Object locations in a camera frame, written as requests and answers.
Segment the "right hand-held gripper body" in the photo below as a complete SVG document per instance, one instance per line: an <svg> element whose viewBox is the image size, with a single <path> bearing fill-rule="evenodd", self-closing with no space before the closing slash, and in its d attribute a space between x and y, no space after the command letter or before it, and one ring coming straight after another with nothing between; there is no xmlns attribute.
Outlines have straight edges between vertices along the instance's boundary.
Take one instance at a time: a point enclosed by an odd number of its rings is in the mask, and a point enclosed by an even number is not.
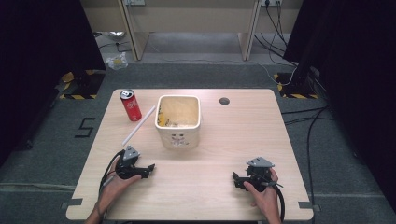
<svg viewBox="0 0 396 224"><path fill-rule="evenodd" d="M247 162L247 182L257 191L264 191L266 187L273 186L275 181L272 179L270 171L275 165L263 157L257 157Z"/></svg>

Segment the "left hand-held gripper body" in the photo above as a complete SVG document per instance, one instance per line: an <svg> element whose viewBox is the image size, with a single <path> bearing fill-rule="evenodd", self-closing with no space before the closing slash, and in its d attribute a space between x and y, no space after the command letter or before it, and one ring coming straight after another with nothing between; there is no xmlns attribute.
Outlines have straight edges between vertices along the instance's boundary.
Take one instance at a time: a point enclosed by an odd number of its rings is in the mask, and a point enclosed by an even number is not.
<svg viewBox="0 0 396 224"><path fill-rule="evenodd" d="M128 146L125 148L120 155L120 158L116 164L116 174L121 179L129 179L135 175L143 177L145 170L143 168L136 168L134 165L139 159L140 153L133 147Z"/></svg>

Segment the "person's left hand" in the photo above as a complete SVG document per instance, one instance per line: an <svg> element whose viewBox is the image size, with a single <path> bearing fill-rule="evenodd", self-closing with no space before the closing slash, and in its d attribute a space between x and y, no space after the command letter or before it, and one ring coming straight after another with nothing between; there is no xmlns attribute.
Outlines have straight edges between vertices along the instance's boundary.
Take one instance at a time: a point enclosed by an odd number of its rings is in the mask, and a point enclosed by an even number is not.
<svg viewBox="0 0 396 224"><path fill-rule="evenodd" d="M102 187L98 202L94 208L97 215L102 215L125 190L141 179L140 175L135 175L129 179L120 178L115 172L116 164L117 161L112 163L110 171L106 175L106 184Z"/></svg>

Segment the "person's right hand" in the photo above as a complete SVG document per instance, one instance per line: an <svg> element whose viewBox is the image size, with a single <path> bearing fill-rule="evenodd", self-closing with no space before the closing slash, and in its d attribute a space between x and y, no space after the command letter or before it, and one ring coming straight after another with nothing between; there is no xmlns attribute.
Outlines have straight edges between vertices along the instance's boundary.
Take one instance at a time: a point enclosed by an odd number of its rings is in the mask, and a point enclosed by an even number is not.
<svg viewBox="0 0 396 224"><path fill-rule="evenodd" d="M277 194L273 187L267 187L263 192L259 192L248 182L245 182L244 185L254 199L251 203L252 207L257 207L265 218L274 215L280 217Z"/></svg>

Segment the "white drinking straw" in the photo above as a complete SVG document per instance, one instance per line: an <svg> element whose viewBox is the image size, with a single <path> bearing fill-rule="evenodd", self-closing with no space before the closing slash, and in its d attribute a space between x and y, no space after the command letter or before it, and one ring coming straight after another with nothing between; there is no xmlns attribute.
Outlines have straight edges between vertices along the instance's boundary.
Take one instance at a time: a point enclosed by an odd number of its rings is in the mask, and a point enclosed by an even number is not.
<svg viewBox="0 0 396 224"><path fill-rule="evenodd" d="M122 141L121 145L124 147L130 141L130 139L138 132L138 130L143 126L151 114L155 111L156 105L154 105L148 113L137 123L133 130L127 135L127 137Z"/></svg>

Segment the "cream square bin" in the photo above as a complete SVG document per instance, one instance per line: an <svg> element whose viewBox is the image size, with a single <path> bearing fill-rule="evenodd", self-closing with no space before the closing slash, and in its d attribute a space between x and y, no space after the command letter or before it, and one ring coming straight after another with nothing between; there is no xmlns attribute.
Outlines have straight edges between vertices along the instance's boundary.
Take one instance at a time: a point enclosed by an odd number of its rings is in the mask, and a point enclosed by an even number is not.
<svg viewBox="0 0 396 224"><path fill-rule="evenodd" d="M168 149L192 149L199 145L201 102L194 95L163 95L159 98L155 127Z"/></svg>

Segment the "grey tape strip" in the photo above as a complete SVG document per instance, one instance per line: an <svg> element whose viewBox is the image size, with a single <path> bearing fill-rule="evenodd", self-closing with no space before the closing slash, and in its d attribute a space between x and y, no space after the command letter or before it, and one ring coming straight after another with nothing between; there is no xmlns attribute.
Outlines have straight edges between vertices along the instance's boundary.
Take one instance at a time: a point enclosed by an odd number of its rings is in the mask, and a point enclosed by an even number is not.
<svg viewBox="0 0 396 224"><path fill-rule="evenodd" d="M311 202L298 202L300 209L311 209L314 212L320 212L321 208L318 204L312 204Z"/></svg>
<svg viewBox="0 0 396 224"><path fill-rule="evenodd" d="M63 210L66 210L69 206L75 206L75 205L81 205L81 204L82 204L82 199L81 198L79 198L79 199L70 199L67 202L63 202L61 204L61 208Z"/></svg>

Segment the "red drink can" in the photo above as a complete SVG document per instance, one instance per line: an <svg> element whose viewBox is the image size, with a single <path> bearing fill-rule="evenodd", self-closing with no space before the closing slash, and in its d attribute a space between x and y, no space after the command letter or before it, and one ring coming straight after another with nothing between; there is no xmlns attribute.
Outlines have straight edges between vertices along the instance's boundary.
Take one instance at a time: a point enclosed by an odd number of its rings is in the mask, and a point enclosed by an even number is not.
<svg viewBox="0 0 396 224"><path fill-rule="evenodd" d="M139 121L142 118L136 96L131 89L122 90L120 99L130 121Z"/></svg>

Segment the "black stand base striped tape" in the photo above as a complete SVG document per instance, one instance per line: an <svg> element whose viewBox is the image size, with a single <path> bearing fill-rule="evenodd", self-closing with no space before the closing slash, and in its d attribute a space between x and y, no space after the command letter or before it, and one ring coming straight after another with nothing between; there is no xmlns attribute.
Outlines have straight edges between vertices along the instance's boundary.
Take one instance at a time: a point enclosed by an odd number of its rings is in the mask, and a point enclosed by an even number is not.
<svg viewBox="0 0 396 224"><path fill-rule="evenodd" d="M62 76L64 88L61 99L90 100L95 99L105 78L103 71L86 70L83 78L75 78L72 72Z"/></svg>
<svg viewBox="0 0 396 224"><path fill-rule="evenodd" d="M278 92L283 98L318 99L313 84L306 79L302 83L291 82L291 73L274 75Z"/></svg>

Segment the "clear plastic bag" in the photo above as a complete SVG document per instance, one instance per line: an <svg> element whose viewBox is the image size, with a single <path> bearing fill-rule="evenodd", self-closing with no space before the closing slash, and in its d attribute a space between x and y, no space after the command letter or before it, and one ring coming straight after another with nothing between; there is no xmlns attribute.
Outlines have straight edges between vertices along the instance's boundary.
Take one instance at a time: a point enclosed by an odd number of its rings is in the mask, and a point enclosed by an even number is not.
<svg viewBox="0 0 396 224"><path fill-rule="evenodd" d="M126 54L124 52L122 52L121 54L119 54L115 57L107 58L106 63L108 65L108 67L113 70L120 70L120 69L126 68L128 66Z"/></svg>

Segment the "silver foil bag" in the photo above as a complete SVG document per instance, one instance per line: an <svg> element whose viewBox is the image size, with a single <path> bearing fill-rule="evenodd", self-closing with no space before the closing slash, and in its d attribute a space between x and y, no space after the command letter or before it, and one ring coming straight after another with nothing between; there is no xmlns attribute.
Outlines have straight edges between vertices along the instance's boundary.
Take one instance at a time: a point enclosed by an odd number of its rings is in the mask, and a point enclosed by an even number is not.
<svg viewBox="0 0 396 224"><path fill-rule="evenodd" d="M125 37L125 33L121 31L104 32L104 35L113 41L121 41Z"/></svg>

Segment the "black curtain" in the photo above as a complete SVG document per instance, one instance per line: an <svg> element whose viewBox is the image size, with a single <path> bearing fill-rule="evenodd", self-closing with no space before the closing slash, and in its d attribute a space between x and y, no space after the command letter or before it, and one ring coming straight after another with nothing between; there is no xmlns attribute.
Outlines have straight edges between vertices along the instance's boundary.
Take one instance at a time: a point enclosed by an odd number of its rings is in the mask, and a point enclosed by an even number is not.
<svg viewBox="0 0 396 224"><path fill-rule="evenodd" d="M319 70L337 118L396 212L396 0L303 0L284 58Z"/></svg>
<svg viewBox="0 0 396 224"><path fill-rule="evenodd" d="M0 166L61 76L105 68L80 0L0 0Z"/></svg>

